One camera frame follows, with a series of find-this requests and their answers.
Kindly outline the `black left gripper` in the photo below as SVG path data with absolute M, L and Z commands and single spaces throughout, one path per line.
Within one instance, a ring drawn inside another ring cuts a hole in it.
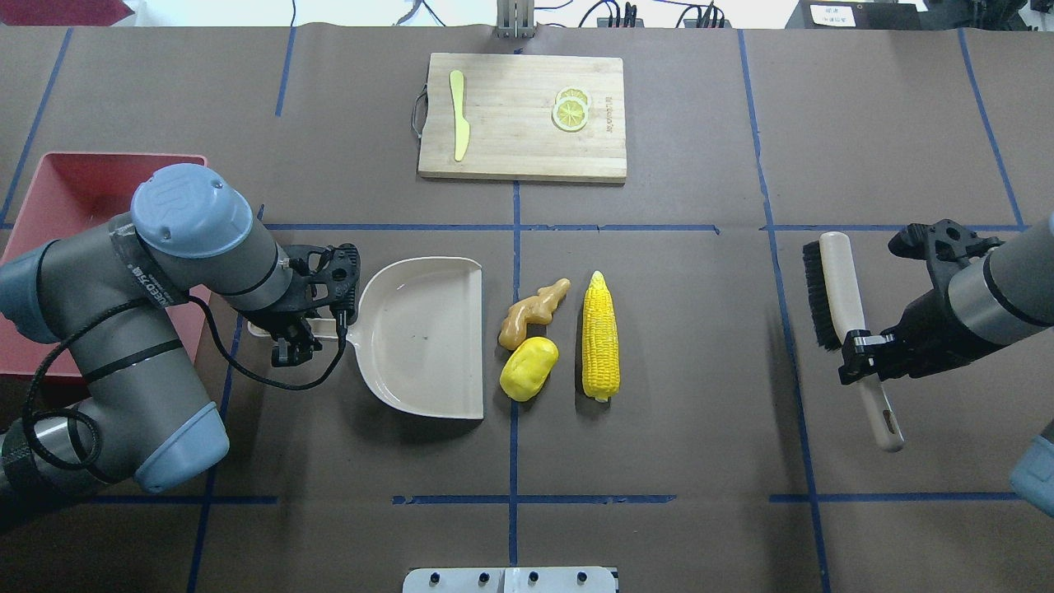
M 339 333 L 357 319 L 358 248 L 290 245 L 285 251 L 287 265 L 279 270 L 292 274 L 285 292 L 271 305 L 241 312 L 270 333 L 271 367 L 298 367 L 320 352 L 321 341 L 308 321 L 317 316 L 317 309 L 329 308 Z

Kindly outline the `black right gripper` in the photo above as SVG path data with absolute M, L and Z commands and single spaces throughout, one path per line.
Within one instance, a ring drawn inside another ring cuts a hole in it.
M 901 229 L 889 241 L 889 251 L 899 258 L 923 260 L 932 289 L 911 301 L 900 321 L 881 334 L 867 329 L 846 333 L 838 368 L 840 383 L 851 386 L 876 375 L 882 381 L 901 376 L 922 378 L 967 367 L 1004 349 L 968 329 L 953 311 L 949 296 L 956 274 L 1002 244 L 1003 240 L 979 236 L 952 219 Z

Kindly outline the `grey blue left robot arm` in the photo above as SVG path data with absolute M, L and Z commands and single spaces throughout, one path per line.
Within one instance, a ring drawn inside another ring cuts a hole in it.
M 339 362 L 357 318 L 359 253 L 280 246 L 247 199 L 199 164 L 156 171 L 126 213 L 2 266 L 2 315 L 50 352 L 21 413 L 2 435 L 2 529 L 84 502 L 128 479 L 158 494 L 200 475 L 229 450 L 168 310 L 199 307 L 225 350 L 207 286 L 273 340 L 272 364 L 319 352 L 309 320 L 334 316 Z

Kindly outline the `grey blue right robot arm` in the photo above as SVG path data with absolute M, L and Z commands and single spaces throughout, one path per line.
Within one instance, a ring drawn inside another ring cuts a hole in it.
M 904 226 L 889 251 L 922 260 L 932 288 L 907 304 L 895 325 L 873 333 L 848 236 L 832 231 L 819 240 L 822 294 L 843 360 L 840 382 L 860 387 L 874 441 L 896 453 L 906 439 L 884 381 L 967 367 L 1052 327 L 1052 224 L 1004 241 L 941 219 Z

